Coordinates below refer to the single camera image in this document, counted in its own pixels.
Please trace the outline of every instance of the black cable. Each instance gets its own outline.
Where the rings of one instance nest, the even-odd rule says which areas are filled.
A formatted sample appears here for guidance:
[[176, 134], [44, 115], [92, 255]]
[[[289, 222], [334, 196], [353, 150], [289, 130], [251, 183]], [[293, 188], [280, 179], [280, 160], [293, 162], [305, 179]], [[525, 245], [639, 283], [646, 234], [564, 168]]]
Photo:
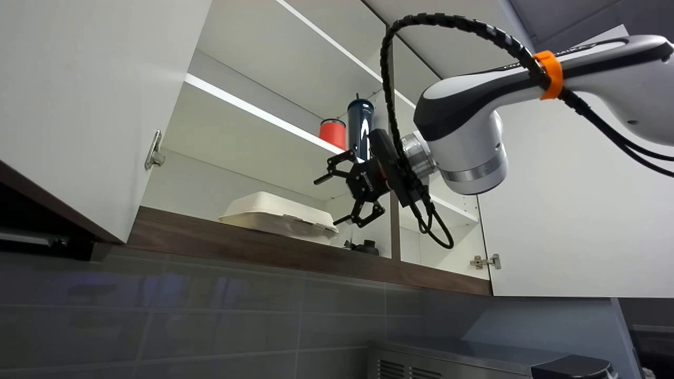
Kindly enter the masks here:
[[561, 100], [571, 108], [576, 110], [580, 115], [588, 117], [600, 132], [604, 132], [623, 153], [627, 153], [632, 160], [637, 160], [639, 165], [660, 172], [660, 174], [665, 174], [665, 177], [674, 177], [674, 171], [667, 171], [667, 168], [662, 168], [649, 160], [645, 160], [643, 156], [639, 153], [645, 153], [645, 156], [651, 156], [651, 159], [658, 159], [658, 160], [674, 160], [672, 156], [662, 156], [662, 153], [655, 153], [651, 150], [645, 150], [637, 143], [632, 143], [631, 139], [625, 139], [623, 134], [619, 134], [615, 129], [611, 129], [580, 95], [576, 95], [574, 91], [570, 88], [563, 88], [561, 93]]
[[[396, 21], [383, 35], [381, 52], [380, 52], [380, 66], [381, 66], [381, 84], [383, 84], [387, 121], [390, 121], [390, 132], [393, 132], [394, 147], [396, 147], [396, 153], [400, 156], [400, 165], [402, 165], [404, 172], [414, 172], [414, 171], [412, 171], [412, 165], [408, 165], [408, 160], [404, 156], [404, 150], [402, 150], [402, 136], [400, 136], [400, 129], [398, 129], [398, 121], [396, 121], [396, 108], [394, 108], [394, 88], [393, 88], [393, 81], [390, 81], [390, 61], [387, 61], [390, 55], [387, 52], [390, 52], [394, 35], [402, 28], [408, 28], [408, 25], [456, 28], [456, 30], [462, 30], [462, 32], [476, 33], [476, 35], [480, 35], [485, 41], [491, 41], [500, 48], [505, 48], [514, 59], [519, 59], [519, 64], [530, 70], [530, 76], [531, 76], [531, 81], [535, 84], [540, 84], [544, 88], [551, 86], [551, 79], [540, 67], [540, 64], [531, 56], [531, 52], [519, 41], [511, 39], [505, 32], [501, 32], [501, 30], [498, 30], [493, 25], [486, 25], [486, 24], [480, 24], [480, 21], [475, 21], [475, 19], [465, 19], [465, 16], [460, 16], [460, 14], [442, 14], [442, 12], [437, 12], [437, 14], [419, 12], [419, 14], [412, 14], [412, 16], [404, 16], [404, 19]], [[412, 210], [414, 210], [414, 214], [417, 216], [417, 224], [419, 224], [419, 231], [422, 234], [431, 234], [440, 247], [454, 248], [454, 245], [456, 245], [454, 236], [451, 236], [448, 227], [445, 225], [442, 216], [439, 214], [435, 202], [431, 200], [428, 188], [422, 185], [417, 174], [407, 174], [407, 177], [414, 182], [408, 185], [419, 190], [424, 206], [426, 206], [426, 213], [428, 213], [428, 222], [424, 222], [419, 209], [416, 204], [412, 204]], [[442, 234], [447, 236], [447, 242], [442, 242], [433, 231], [433, 222], [435, 219], [439, 219], [439, 225], [440, 225]]]
[[[394, 108], [394, 88], [393, 88], [393, 81], [390, 81], [390, 48], [393, 48], [393, 41], [394, 35], [408, 25], [440, 25], [440, 28], [451, 28], [451, 30], [462, 30], [467, 33], [476, 33], [483, 41], [493, 43], [496, 47], [508, 50], [508, 55], [513, 55], [527, 72], [530, 79], [541, 86], [544, 91], [551, 86], [551, 76], [546, 73], [546, 70], [538, 64], [538, 59], [527, 50], [527, 47], [522, 47], [519, 41], [514, 41], [513, 35], [508, 35], [505, 32], [501, 32], [500, 28], [475, 21], [475, 19], [465, 19], [460, 14], [408, 14], [404, 19], [398, 19], [396, 24], [393, 24], [393, 28], [386, 32], [383, 41], [381, 41], [381, 50], [380, 50], [380, 66], [381, 66], [381, 82], [383, 82], [383, 97], [386, 97], [386, 110], [387, 110], [387, 121], [390, 121], [390, 132], [394, 139], [394, 147], [396, 153], [400, 156], [400, 165], [402, 171], [408, 172], [407, 177], [414, 182], [408, 183], [412, 188], [419, 190], [426, 213], [428, 213], [428, 222], [424, 222], [417, 204], [412, 204], [414, 214], [417, 216], [419, 224], [419, 231], [422, 234], [431, 234], [440, 247], [451, 248], [454, 247], [454, 236], [447, 229], [442, 216], [439, 214], [435, 202], [431, 200], [428, 188], [422, 185], [419, 177], [414, 174], [414, 168], [407, 160], [407, 153], [402, 150], [402, 136], [400, 136], [400, 129], [398, 129], [398, 121], [396, 121], [396, 108]], [[655, 159], [655, 160], [674, 160], [674, 156], [663, 156], [658, 152], [651, 152], [643, 146], [637, 146], [634, 142], [625, 139], [623, 134], [619, 134], [613, 126], [608, 126], [599, 114], [594, 114], [594, 110], [582, 100], [578, 97], [574, 91], [563, 88], [561, 97], [571, 110], [576, 110], [580, 115], [588, 117], [600, 132], [604, 132], [619, 150], [623, 150], [632, 160], [641, 162], [643, 166], [662, 172], [665, 177], [674, 177], [672, 171], [665, 171], [649, 160], [645, 160], [643, 156]], [[442, 242], [435, 231], [433, 231], [433, 222], [439, 219], [440, 229], [447, 236], [447, 242]]]

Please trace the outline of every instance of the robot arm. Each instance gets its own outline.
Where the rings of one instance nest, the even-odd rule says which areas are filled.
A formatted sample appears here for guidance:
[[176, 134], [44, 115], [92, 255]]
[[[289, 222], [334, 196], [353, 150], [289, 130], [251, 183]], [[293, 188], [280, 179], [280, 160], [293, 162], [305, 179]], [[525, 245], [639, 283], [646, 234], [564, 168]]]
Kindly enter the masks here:
[[[672, 52], [672, 44], [662, 35], [632, 35], [578, 47], [557, 56], [564, 72], [564, 88], [599, 95], [634, 134], [674, 146], [674, 129], [663, 124], [674, 115], [667, 101], [674, 93]], [[394, 147], [383, 129], [372, 130], [374, 160], [362, 165], [353, 160], [355, 168], [343, 174], [357, 206], [349, 216], [340, 222], [353, 219], [360, 227], [367, 225], [381, 214], [378, 199], [386, 192], [396, 192], [400, 204], [416, 210], [422, 231], [433, 234], [431, 224], [422, 222], [416, 206], [422, 200], [428, 216], [435, 216], [426, 188], [428, 177], [439, 171], [454, 192], [467, 196], [498, 188], [508, 172], [498, 108], [538, 97], [541, 97], [541, 88], [520, 66], [437, 82], [417, 101], [416, 124], [419, 132], [402, 139], [404, 156], [400, 156], [400, 150]], [[631, 150], [651, 159], [674, 160], [631, 142], [619, 143], [627, 143]], [[362, 219], [360, 209], [365, 202], [374, 202], [380, 213]], [[448, 237], [448, 245], [442, 247], [454, 247], [442, 219], [439, 224]]]
[[[674, 146], [674, 126], [663, 123], [674, 115], [670, 55], [665, 39], [632, 35], [559, 52], [559, 61], [567, 88], [604, 100], [634, 134]], [[500, 185], [508, 160], [496, 110], [538, 97], [541, 88], [519, 66], [431, 86], [417, 103], [416, 124], [445, 183], [460, 193], [483, 193]]]

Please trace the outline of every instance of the cabinet shelf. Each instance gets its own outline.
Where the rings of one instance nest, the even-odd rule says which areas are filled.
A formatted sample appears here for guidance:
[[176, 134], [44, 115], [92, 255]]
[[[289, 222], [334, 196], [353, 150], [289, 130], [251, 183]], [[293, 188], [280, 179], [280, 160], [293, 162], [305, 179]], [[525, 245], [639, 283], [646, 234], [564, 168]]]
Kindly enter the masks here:
[[340, 147], [208, 82], [194, 76], [188, 76], [188, 82], [164, 147], [308, 199], [330, 200], [347, 193], [337, 179], [315, 185], [315, 179], [325, 174], [326, 159], [340, 153]]
[[[334, 12], [295, 0], [216, 2], [199, 48], [318, 117], [346, 115], [357, 93], [362, 100], [381, 93], [378, 47], [386, 25], [360, 2], [330, 5], [330, 10], [359, 16], [335, 24]], [[260, 35], [265, 48], [251, 47], [242, 33]], [[394, 72], [396, 101], [414, 106], [437, 76], [398, 41], [394, 59], [404, 67]]]
[[155, 209], [139, 210], [127, 248], [163, 255], [229, 259], [465, 294], [491, 294], [486, 280]]

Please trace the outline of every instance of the ceiling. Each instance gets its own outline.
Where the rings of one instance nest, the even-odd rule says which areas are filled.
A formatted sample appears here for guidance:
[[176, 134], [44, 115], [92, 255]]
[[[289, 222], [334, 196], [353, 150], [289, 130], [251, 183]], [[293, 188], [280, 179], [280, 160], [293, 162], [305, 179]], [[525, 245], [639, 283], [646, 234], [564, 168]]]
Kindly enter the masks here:
[[[535, 50], [570, 48], [615, 25], [631, 33], [663, 33], [674, 41], [672, 0], [362, 0], [393, 24], [414, 12], [463, 14], [493, 24]], [[456, 76], [513, 59], [475, 35], [412, 28], [402, 41], [439, 73]]]
[[[416, 12], [463, 14], [508, 30], [527, 44], [527, 35], [501, 0], [365, 0], [365, 5], [386, 24]], [[501, 48], [456, 30], [408, 28], [400, 39], [442, 79], [513, 61]]]

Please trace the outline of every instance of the cabinet door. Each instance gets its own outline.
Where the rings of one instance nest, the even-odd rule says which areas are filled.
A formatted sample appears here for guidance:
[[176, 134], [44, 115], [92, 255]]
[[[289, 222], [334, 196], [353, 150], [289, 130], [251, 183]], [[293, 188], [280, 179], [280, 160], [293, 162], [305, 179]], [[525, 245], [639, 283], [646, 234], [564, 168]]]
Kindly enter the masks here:
[[[619, 126], [604, 103], [591, 106]], [[511, 174], [480, 196], [486, 250], [501, 255], [493, 292], [672, 296], [674, 182], [625, 159], [561, 101], [500, 114]]]
[[127, 240], [208, 5], [0, 2], [0, 160]]

